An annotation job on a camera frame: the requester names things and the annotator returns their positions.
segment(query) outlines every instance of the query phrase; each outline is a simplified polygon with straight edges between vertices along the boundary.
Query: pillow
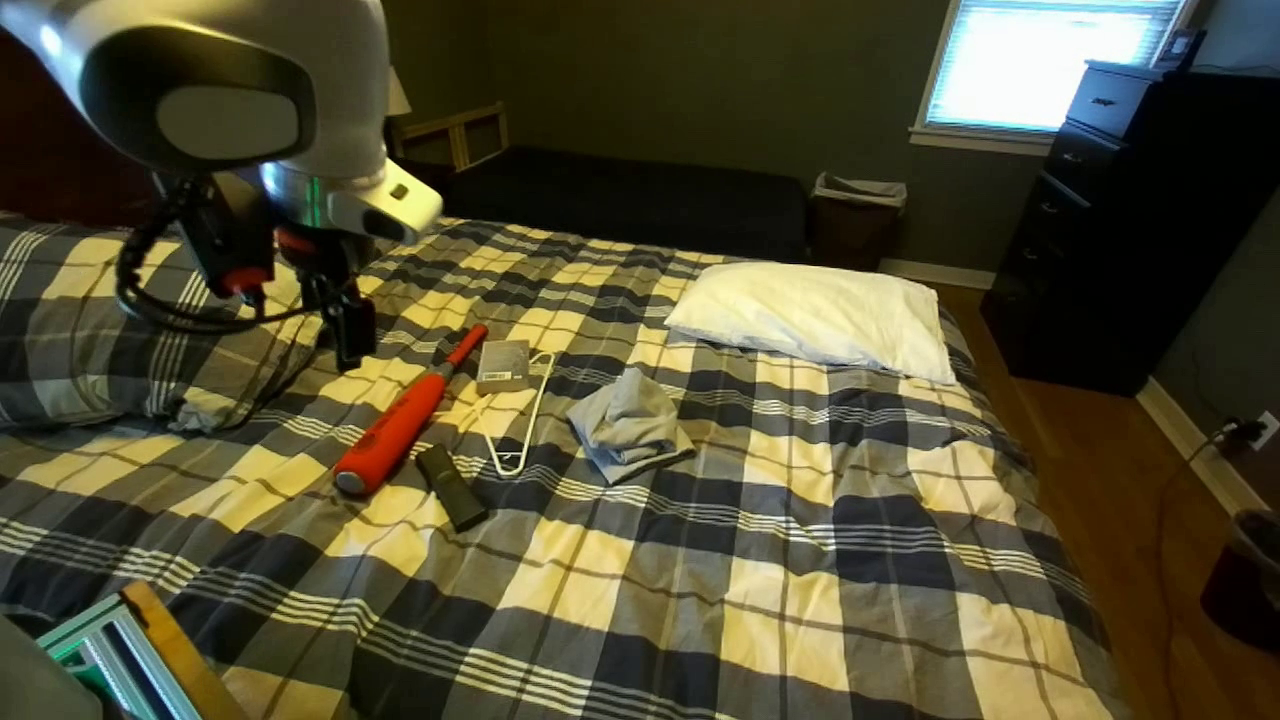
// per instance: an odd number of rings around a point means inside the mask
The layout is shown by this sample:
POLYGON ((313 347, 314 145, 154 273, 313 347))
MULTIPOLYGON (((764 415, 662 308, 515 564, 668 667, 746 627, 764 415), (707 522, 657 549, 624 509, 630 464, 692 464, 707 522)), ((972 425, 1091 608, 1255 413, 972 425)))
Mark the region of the pillow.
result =
POLYGON ((814 263, 705 269, 668 316, 692 340, 955 384, 935 291, 814 263))
MULTIPOLYGON (((176 433, 239 425, 313 347, 308 316, 235 336, 183 336, 115 306, 124 231, 70 231, 0 222, 0 433, 102 422, 169 422, 176 433)), ((181 242, 141 269, 153 296, 211 308, 181 242)), ((290 273, 266 284, 270 308, 295 306, 290 273)))

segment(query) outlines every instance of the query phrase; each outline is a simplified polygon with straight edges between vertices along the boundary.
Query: plaid comforter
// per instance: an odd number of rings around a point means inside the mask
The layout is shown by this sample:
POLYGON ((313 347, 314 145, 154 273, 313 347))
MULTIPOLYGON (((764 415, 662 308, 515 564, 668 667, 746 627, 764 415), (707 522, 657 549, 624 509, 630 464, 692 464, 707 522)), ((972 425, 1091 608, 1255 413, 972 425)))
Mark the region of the plaid comforter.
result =
POLYGON ((364 287, 378 354, 314 360, 244 425, 0 435, 0 606, 63 622, 149 581, 252 715, 1109 715, 1075 577, 985 400, 662 334, 714 258, 439 222, 364 287), (482 319, 557 355, 526 395, 457 375, 449 442, 496 509, 451 534, 416 469, 332 462, 482 319), (600 484, 562 413, 644 369, 694 453, 600 484))

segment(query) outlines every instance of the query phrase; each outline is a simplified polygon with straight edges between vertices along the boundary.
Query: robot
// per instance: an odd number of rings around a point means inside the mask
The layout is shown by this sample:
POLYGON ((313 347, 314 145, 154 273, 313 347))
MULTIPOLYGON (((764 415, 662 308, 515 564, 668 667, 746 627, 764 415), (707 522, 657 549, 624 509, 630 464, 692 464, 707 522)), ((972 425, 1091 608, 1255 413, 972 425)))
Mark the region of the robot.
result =
POLYGON ((264 316, 277 254, 334 365, 370 354, 353 269, 366 238, 402 242, 439 195, 383 152, 388 33, 378 0, 0 0, 70 107, 153 168, 165 213, 119 254, 115 296, 176 334, 239 334, 264 316), (141 262, 181 224, 216 296, 252 316, 194 316, 141 291, 141 262))

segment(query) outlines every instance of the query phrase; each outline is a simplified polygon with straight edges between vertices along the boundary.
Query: red tool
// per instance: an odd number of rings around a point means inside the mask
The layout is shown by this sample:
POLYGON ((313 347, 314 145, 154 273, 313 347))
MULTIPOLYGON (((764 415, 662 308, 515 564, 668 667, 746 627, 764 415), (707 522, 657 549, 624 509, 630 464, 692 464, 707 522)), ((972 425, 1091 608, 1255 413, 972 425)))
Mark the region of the red tool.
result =
POLYGON ((482 325, 473 325, 463 340, 451 345, 444 355, 444 369, 423 371, 413 382, 396 405, 353 444, 334 469, 332 490, 345 498, 370 498, 383 490, 383 480, 402 464, 416 435, 433 425, 449 375, 482 345, 482 325))

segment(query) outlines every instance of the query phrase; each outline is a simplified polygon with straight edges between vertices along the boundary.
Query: window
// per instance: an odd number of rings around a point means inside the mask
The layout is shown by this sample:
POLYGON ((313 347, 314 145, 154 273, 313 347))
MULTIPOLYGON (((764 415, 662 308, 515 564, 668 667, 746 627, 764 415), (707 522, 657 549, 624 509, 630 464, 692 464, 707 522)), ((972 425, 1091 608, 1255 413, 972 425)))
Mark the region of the window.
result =
POLYGON ((951 0, 919 145, 1045 148, 1083 61, 1152 63, 1193 0, 951 0))

